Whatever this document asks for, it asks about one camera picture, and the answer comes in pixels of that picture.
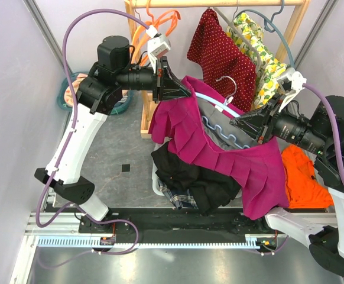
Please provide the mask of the magenta skirt grey lining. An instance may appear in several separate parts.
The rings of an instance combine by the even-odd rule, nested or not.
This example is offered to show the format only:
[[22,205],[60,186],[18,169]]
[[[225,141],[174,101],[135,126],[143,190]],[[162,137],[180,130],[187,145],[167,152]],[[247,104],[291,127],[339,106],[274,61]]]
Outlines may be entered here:
[[169,138],[168,150],[182,161],[234,178],[242,188],[244,214],[252,220],[263,217],[275,206],[288,207],[278,140],[272,138],[245,150],[222,150],[204,131],[196,94],[217,101],[222,96],[191,76],[185,76],[182,84],[192,95],[158,104],[148,130],[152,141],[163,144]]

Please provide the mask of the black pleated skirt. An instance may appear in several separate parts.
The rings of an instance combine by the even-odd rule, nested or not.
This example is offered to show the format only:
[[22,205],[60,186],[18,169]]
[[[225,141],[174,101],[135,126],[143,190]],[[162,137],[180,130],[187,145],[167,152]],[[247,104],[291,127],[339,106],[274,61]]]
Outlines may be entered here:
[[241,190],[240,184],[232,177],[185,163],[168,151],[168,143],[154,150],[151,157],[157,167],[158,178],[169,189],[189,189],[197,203],[197,210],[203,216],[211,214],[220,206],[228,205]]

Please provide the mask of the navy plaid skirt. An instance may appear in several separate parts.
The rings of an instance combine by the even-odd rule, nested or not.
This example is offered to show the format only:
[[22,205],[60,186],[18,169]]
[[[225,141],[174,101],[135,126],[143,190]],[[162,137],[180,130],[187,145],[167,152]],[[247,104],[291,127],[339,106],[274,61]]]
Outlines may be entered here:
[[169,189],[167,185],[159,178],[157,184],[160,192],[171,202],[171,204],[177,208],[194,208],[198,209],[197,203],[194,200],[193,194],[189,189],[179,191],[177,189]]

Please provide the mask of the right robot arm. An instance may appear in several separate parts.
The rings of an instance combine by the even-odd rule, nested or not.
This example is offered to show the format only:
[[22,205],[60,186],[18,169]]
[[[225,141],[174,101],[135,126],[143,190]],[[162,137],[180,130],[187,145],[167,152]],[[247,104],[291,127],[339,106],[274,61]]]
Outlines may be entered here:
[[278,137],[314,154],[314,168],[333,199],[337,227],[311,225],[283,209],[274,209],[254,217],[255,229],[261,233],[272,228],[286,231],[308,248],[322,268],[344,278],[344,185],[336,161],[330,118],[322,102],[311,118],[281,109],[282,103],[281,96],[273,98],[263,107],[231,119],[230,124],[259,144]]

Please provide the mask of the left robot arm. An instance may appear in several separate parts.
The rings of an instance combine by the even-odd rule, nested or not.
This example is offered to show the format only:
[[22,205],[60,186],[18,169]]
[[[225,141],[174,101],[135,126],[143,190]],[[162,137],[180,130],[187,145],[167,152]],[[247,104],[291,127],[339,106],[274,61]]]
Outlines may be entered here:
[[168,38],[157,34],[147,42],[151,65],[141,67],[131,62],[127,38],[119,35],[105,38],[98,45],[97,62],[77,89],[77,105],[53,159],[45,168],[35,171],[37,180],[88,214],[92,226],[100,233],[112,228],[113,219],[109,208],[94,193],[94,184],[81,176],[83,161],[124,90],[151,91],[156,102],[190,97],[190,91],[169,67],[166,53],[170,49]]

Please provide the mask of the red polka dot skirt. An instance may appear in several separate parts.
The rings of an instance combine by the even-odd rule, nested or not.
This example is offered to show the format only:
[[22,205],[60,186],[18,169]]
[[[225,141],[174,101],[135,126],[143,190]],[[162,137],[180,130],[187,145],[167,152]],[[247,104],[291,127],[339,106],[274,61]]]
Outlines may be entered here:
[[224,98],[233,95],[231,104],[241,111],[251,110],[256,81],[255,65],[224,32],[214,10],[207,9],[202,14],[187,59],[201,67],[204,83]]

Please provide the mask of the grey hanger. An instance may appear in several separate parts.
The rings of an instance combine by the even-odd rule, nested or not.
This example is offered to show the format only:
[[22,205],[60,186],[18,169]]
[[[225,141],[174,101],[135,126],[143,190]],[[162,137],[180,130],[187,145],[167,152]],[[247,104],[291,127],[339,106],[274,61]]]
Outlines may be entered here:
[[249,47],[250,51],[252,51],[257,56],[257,64],[255,66],[255,71],[258,73],[260,67],[261,67],[261,56],[259,52],[252,46],[249,40],[245,38],[245,36],[242,34],[242,31],[237,29],[233,22],[226,17],[226,15],[218,8],[213,7],[213,10],[224,20],[224,22],[227,23],[227,25],[232,29],[232,31]]

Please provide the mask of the slate blue hanger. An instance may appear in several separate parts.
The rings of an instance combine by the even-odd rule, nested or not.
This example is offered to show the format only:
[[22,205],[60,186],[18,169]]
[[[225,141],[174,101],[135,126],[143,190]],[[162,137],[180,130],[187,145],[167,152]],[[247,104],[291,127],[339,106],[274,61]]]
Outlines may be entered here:
[[295,62],[294,62],[294,59],[293,59],[293,55],[292,55],[291,50],[290,50],[290,46],[288,45],[287,40],[282,35],[281,31],[273,23],[273,20],[274,20],[275,16],[281,14],[283,12],[283,10],[284,10],[284,7],[285,7],[285,0],[281,0],[280,9],[277,12],[274,12],[270,18],[268,18],[267,16],[265,16],[261,12],[258,12],[258,11],[254,10],[254,9],[244,9],[244,10],[242,10],[240,12],[236,11],[236,12],[233,13],[233,20],[237,16],[241,15],[244,12],[250,12],[250,13],[256,14],[259,17],[261,17],[264,20],[264,30],[269,32],[269,33],[277,33],[277,35],[279,36],[279,38],[281,40],[281,43],[283,44],[283,46],[285,48],[285,51],[287,52],[287,56],[288,56],[288,60],[289,60],[289,63],[290,63],[290,67],[295,69],[296,65],[295,65]]

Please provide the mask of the wooden clothes rack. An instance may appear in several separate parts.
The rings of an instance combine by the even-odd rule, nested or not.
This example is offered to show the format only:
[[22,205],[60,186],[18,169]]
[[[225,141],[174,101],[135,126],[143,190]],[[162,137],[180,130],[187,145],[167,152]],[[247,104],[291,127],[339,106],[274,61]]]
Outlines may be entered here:
[[[298,29],[300,28],[301,22],[306,14],[311,1],[124,1],[125,10],[127,13],[135,16],[135,9],[138,8],[196,8],[196,7],[269,7],[269,6],[280,6],[282,3],[286,6],[294,6],[294,11],[287,24],[287,28],[284,32],[284,39],[287,44],[281,44],[278,47],[276,58],[283,62],[287,55],[287,49],[290,48]],[[139,40],[136,35],[137,24],[128,20],[130,36],[135,36],[136,43]],[[143,109],[140,126],[140,135],[143,139],[150,139],[151,136],[148,133],[148,129],[151,123],[151,118],[154,113],[156,103],[151,102],[151,94],[142,91]]]

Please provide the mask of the orange cloth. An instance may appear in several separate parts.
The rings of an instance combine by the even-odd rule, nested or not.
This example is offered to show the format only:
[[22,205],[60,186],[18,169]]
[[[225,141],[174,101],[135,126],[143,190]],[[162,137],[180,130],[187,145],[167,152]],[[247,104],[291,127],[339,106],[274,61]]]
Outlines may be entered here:
[[289,145],[281,158],[290,209],[325,209],[334,205],[329,191],[316,179],[312,160],[301,148]]

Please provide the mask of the small black floor square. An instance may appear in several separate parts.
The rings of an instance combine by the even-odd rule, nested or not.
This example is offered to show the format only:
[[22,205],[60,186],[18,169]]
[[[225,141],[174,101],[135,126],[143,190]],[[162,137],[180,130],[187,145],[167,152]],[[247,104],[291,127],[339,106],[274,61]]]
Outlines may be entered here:
[[123,164],[121,166],[121,172],[129,172],[131,170],[131,165],[130,164]]

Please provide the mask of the lemon print garment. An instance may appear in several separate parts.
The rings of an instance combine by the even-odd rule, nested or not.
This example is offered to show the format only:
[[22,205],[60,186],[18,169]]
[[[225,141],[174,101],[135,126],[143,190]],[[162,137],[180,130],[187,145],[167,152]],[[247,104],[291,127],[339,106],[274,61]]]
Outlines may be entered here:
[[288,65],[281,63],[275,58],[263,43],[264,30],[247,13],[243,12],[235,17],[233,26],[236,32],[227,27],[226,34],[241,53],[248,56],[256,70],[255,95],[252,101],[251,109],[257,109],[264,106],[274,95],[281,92],[277,81]]

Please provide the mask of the white perforated basket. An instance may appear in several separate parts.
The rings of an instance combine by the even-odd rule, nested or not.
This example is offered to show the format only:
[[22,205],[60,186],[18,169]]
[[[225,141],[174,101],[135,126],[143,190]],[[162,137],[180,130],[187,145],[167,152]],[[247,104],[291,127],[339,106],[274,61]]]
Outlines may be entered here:
[[158,185],[158,176],[156,175],[157,167],[155,163],[152,163],[152,172],[151,172],[151,180],[152,180],[152,189],[154,193],[158,196],[164,196],[162,191],[160,190],[160,186]]

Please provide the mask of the teal laundry basket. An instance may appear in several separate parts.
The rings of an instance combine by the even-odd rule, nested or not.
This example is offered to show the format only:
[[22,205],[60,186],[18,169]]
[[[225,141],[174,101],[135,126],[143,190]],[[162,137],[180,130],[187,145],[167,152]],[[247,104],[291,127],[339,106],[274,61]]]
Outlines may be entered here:
[[[74,91],[77,92],[77,88],[80,85],[81,81],[85,79],[88,75],[88,72],[76,72],[71,76],[72,85]],[[132,101],[134,91],[123,90],[122,99],[117,102],[114,108],[111,111],[111,115],[119,115],[127,111],[129,108],[130,102]],[[73,108],[73,99],[71,90],[69,87],[68,80],[65,79],[60,87],[59,94],[57,95],[57,105],[65,111],[71,112]]]

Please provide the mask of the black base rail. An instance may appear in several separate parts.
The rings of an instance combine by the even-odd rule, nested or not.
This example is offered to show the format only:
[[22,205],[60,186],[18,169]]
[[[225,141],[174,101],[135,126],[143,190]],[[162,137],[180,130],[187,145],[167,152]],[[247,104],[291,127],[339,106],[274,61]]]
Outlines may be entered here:
[[242,241],[248,234],[275,236],[265,218],[253,221],[240,208],[219,208],[208,216],[191,208],[113,208],[111,220],[117,219],[130,221],[137,227],[138,241]]

